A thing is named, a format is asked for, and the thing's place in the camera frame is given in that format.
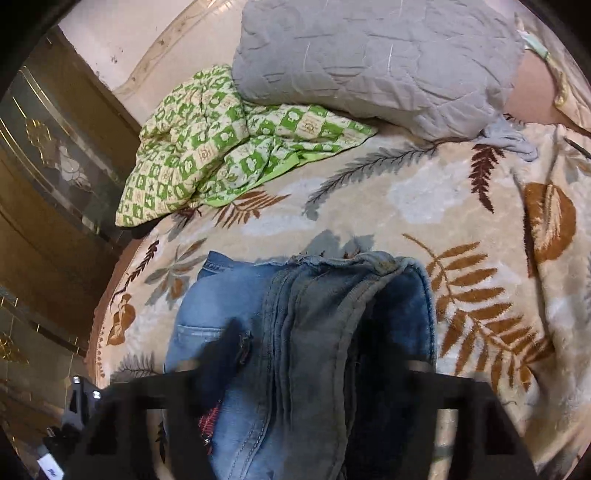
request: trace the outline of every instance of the green patterned blanket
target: green patterned blanket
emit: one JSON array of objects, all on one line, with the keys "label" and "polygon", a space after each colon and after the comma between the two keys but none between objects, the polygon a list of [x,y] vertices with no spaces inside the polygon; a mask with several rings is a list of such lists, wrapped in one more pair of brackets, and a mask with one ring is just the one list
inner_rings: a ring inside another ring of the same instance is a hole
[{"label": "green patterned blanket", "polygon": [[140,132],[115,223],[137,226],[186,206],[227,205],[375,133],[317,105],[245,102],[228,65],[202,70],[164,98]]}]

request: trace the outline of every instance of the white tag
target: white tag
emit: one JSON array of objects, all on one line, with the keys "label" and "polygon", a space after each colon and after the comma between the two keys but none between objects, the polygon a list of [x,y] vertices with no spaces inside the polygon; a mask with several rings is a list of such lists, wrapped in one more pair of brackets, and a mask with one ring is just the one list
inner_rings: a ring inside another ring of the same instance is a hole
[{"label": "white tag", "polygon": [[64,478],[63,470],[50,453],[46,453],[39,458],[37,463],[49,480],[61,480]]}]

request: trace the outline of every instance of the gray cloth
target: gray cloth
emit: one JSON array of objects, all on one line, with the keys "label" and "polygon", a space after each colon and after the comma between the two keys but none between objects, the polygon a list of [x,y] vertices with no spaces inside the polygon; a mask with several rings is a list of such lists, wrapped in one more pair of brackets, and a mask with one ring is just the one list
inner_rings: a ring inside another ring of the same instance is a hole
[{"label": "gray cloth", "polygon": [[472,139],[513,88],[523,40],[481,0],[250,0],[232,74],[243,98]]},{"label": "gray cloth", "polygon": [[502,116],[489,124],[476,141],[514,152],[525,161],[534,161],[538,158],[538,149]]}]

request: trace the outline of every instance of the leaf print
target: leaf print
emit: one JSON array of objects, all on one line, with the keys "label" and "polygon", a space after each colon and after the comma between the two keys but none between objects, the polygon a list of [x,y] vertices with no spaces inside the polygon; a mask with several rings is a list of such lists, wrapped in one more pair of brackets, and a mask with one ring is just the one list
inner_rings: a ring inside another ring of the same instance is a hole
[{"label": "leaf print", "polygon": [[185,253],[183,253],[178,261],[182,262],[183,260],[188,259],[191,255],[193,255],[197,250],[199,250],[199,248],[201,248],[201,246],[205,243],[205,240],[207,240],[207,238],[203,238],[201,240],[197,240],[195,243],[193,243],[189,248],[187,248],[185,250]]},{"label": "leaf print", "polygon": [[503,371],[503,350],[499,350],[491,367],[491,387],[495,392],[499,391],[499,381]]},{"label": "leaf print", "polygon": [[523,317],[512,317],[510,319],[496,320],[494,322],[488,322],[486,328],[497,335],[501,332],[506,332],[512,329],[515,325],[521,323]]},{"label": "leaf print", "polygon": [[251,215],[260,218],[262,209],[275,205],[288,196],[290,195],[269,195],[264,190],[251,190],[243,193],[216,212],[214,215],[214,218],[217,217],[216,226],[230,228],[234,223],[246,225]]},{"label": "leaf print", "polygon": [[135,308],[128,302],[131,295],[128,293],[121,297],[119,309],[113,315],[113,326],[107,338],[107,345],[120,345],[125,342],[125,331],[135,320]]},{"label": "leaf print", "polygon": [[158,434],[156,436],[156,443],[158,443],[158,453],[162,463],[166,463],[166,447],[168,446],[168,440],[166,438],[166,430],[164,429],[164,421],[158,424]]},{"label": "leaf print", "polygon": [[472,267],[486,258],[486,255],[470,255],[469,257],[459,258],[454,260],[447,266],[447,270],[462,270],[463,268]]},{"label": "leaf print", "polygon": [[513,384],[515,381],[515,357],[511,357],[511,361],[509,362],[509,369],[507,370],[507,376],[509,376],[509,388],[513,388]]},{"label": "leaf print", "polygon": [[513,128],[515,128],[518,131],[523,130],[523,128],[527,125],[527,123],[525,123],[523,120],[519,120],[518,118],[515,118],[510,113],[504,113],[503,117],[505,118],[505,120],[507,120],[511,124],[511,126]]},{"label": "leaf print", "polygon": [[146,301],[145,304],[147,306],[155,305],[164,294],[167,294],[166,301],[168,303],[168,308],[173,308],[174,303],[180,299],[189,288],[191,277],[182,274],[189,273],[195,266],[202,263],[207,255],[199,255],[192,260],[185,260],[189,259],[199,251],[206,240],[207,238],[197,240],[190,245],[180,257],[177,249],[174,261],[171,265],[166,268],[159,268],[146,278],[144,283],[147,285],[153,285],[156,282],[160,282]]},{"label": "leaf print", "polygon": [[524,337],[529,332],[529,328],[520,328],[519,330],[513,330],[512,332],[501,335],[501,340],[507,345],[514,343],[517,339]]},{"label": "leaf print", "polygon": [[464,370],[464,367],[468,363],[470,354],[474,350],[474,342],[476,342],[476,332],[475,330],[470,330],[462,342],[460,353],[457,356],[456,371],[454,372],[455,376],[458,376],[460,373],[462,373],[462,370]]},{"label": "leaf print", "polygon": [[527,276],[528,278],[538,277],[538,267],[535,263],[534,253],[534,237],[531,233],[530,216],[527,213],[527,207],[524,207],[523,214],[523,248],[525,251],[525,259],[527,262]]},{"label": "leaf print", "polygon": [[573,202],[556,185],[528,183],[524,189],[525,209],[534,243],[537,265],[556,260],[573,241],[577,213]]},{"label": "leaf print", "polygon": [[488,344],[485,343],[484,348],[482,349],[482,352],[480,352],[480,355],[478,357],[478,361],[476,363],[476,371],[477,372],[484,371],[484,369],[486,368],[487,360],[488,360]]},{"label": "leaf print", "polygon": [[442,259],[442,258],[449,258],[449,257],[457,257],[458,255],[465,254],[466,252],[469,252],[470,250],[474,250],[476,247],[478,247],[478,245],[480,245],[479,242],[474,242],[472,244],[466,244],[466,245],[458,245],[457,247],[453,247],[453,248],[450,248],[449,250],[445,250],[437,258]]},{"label": "leaf print", "polygon": [[198,213],[201,217],[201,211],[199,208],[184,208],[181,210],[176,211],[173,214],[173,226],[168,231],[168,241],[172,242],[175,238],[178,237],[180,232],[195,218],[195,214]]},{"label": "leaf print", "polygon": [[144,280],[145,284],[153,285],[158,280],[160,280],[163,276],[168,273],[168,268],[159,268],[158,270],[154,270],[150,275],[146,277]]},{"label": "leaf print", "polygon": [[497,318],[501,313],[507,311],[511,307],[511,303],[495,303],[490,307],[484,307],[483,309],[470,310],[470,317],[475,320],[491,320]]},{"label": "leaf print", "polygon": [[154,255],[158,251],[159,244],[160,244],[160,240],[158,240],[158,239],[154,240],[154,242],[152,242],[150,244],[150,246],[148,247],[148,251],[144,255],[144,259],[140,262],[138,267],[136,269],[134,269],[132,273],[129,274],[129,276],[127,277],[127,280],[125,280],[125,285],[123,285],[123,288],[121,290],[118,290],[115,293],[113,293],[113,297],[111,298],[111,303],[109,304],[110,306],[113,305],[113,302],[115,301],[115,297],[121,293],[126,292],[127,287],[129,287],[129,284],[131,282],[133,282],[136,278],[138,278],[139,275],[148,266],[148,264],[154,258]]},{"label": "leaf print", "polygon": [[530,347],[525,356],[525,362],[528,364],[534,364],[544,360],[552,355],[553,349],[552,342],[546,338],[542,338],[542,340],[538,340],[532,345],[532,347]]},{"label": "leaf print", "polygon": [[465,291],[455,295],[455,299],[465,301],[468,303],[480,303],[485,300],[490,300],[503,293],[505,289],[502,287],[495,288],[475,288],[473,290]]},{"label": "leaf print", "polygon": [[466,312],[458,310],[452,318],[452,324],[448,328],[443,343],[441,344],[440,356],[445,356],[446,353],[457,343],[464,331],[466,323]]},{"label": "leaf print", "polygon": [[316,192],[310,195],[304,206],[304,213],[310,220],[318,220],[318,208],[333,191],[350,183],[359,183],[371,175],[381,175],[384,172],[397,174],[404,166],[410,166],[424,156],[433,158],[439,145],[434,144],[423,148],[411,146],[407,150],[379,148],[375,153],[356,158],[327,179]]},{"label": "leaf print", "polygon": [[117,370],[115,370],[109,379],[110,383],[127,383],[136,378],[151,377],[158,375],[155,368],[154,352],[150,356],[143,353],[140,356],[125,355]]},{"label": "leaf print", "polygon": [[[497,273],[496,268],[474,270],[488,257],[476,252],[480,243],[458,245],[436,255],[417,238],[407,233],[403,236],[431,257],[427,272],[432,279],[431,287],[436,298],[437,321],[449,326],[440,356],[448,355],[451,348],[459,343],[455,374],[460,375],[473,354],[478,353],[476,372],[485,371],[489,357],[494,355],[490,375],[495,392],[504,375],[508,377],[511,388],[519,375],[519,382],[527,391],[532,381],[529,364],[553,355],[554,347],[550,338],[537,338],[539,334],[534,329],[524,326],[522,316],[505,317],[512,304],[499,301],[505,294],[503,287],[479,286],[480,282]],[[448,316],[450,306],[454,307],[451,317]],[[477,338],[483,340],[482,347],[481,342],[476,341]],[[505,355],[509,356],[507,365],[504,362]]]},{"label": "leaf print", "polygon": [[472,150],[476,150],[472,156],[472,172],[468,176],[472,179],[472,193],[478,194],[478,199],[486,210],[495,213],[488,197],[489,181],[492,170],[499,163],[497,156],[505,158],[505,154],[500,148],[491,145],[476,144]]},{"label": "leaf print", "polygon": [[496,273],[496,268],[483,268],[481,270],[476,270],[474,272],[467,273],[466,275],[461,275],[457,277],[455,280],[450,282],[450,285],[454,285],[456,287],[469,287],[470,285],[475,285],[480,283],[487,278],[490,278]]}]

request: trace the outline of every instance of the denim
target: denim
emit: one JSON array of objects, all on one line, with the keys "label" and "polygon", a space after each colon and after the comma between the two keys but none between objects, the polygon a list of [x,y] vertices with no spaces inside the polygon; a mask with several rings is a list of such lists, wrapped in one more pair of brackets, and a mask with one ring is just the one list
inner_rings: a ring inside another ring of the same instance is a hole
[{"label": "denim", "polygon": [[379,323],[406,355],[436,358],[427,274],[384,252],[260,264],[211,252],[178,311],[165,370],[196,356],[231,318],[252,342],[215,428],[210,460],[220,480],[341,474],[360,322]]}]

